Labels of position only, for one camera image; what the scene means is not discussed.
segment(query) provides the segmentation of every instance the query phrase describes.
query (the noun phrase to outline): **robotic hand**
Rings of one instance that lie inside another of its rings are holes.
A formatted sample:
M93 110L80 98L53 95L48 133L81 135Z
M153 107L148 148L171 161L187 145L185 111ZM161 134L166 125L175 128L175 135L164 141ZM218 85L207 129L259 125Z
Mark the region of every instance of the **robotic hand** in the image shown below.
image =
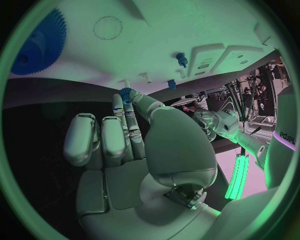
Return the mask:
M245 132L239 125L237 115L227 109L225 111L211 112L209 110L197 110L193 119L206 132L208 140L215 139L216 134L238 143L256 159L256 165L262 170L265 168L265 160L269 145L261 142L256 137Z

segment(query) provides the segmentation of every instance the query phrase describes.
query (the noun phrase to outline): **blue plastic part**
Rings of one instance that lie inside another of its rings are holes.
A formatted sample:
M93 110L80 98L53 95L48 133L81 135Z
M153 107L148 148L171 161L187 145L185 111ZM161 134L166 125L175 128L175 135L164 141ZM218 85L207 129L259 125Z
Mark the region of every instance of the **blue plastic part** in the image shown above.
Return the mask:
M186 59L184 53L178 53L178 54L176 55L176 59L178 60L178 64L179 64L180 66L183 66L184 68L187 67L188 60Z
M63 15L58 9L50 12L35 28L18 53L11 72L27 75L43 71L60 57L67 36Z
M122 97L122 101L124 105L130 105L132 102L129 99L129 93L131 92L132 88L124 87L120 90L120 96Z
M174 80L167 81L167 85L170 89L175 90L176 89L176 82Z

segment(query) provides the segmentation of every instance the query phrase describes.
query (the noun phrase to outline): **green led light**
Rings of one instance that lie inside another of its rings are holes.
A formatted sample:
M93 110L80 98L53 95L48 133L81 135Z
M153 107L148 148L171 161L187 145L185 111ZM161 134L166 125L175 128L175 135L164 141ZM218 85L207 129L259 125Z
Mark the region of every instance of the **green led light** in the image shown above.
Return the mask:
M226 199L240 199L242 197L246 184L247 173L249 166L249 155L237 156L234 164L234 169L230 184L225 194Z

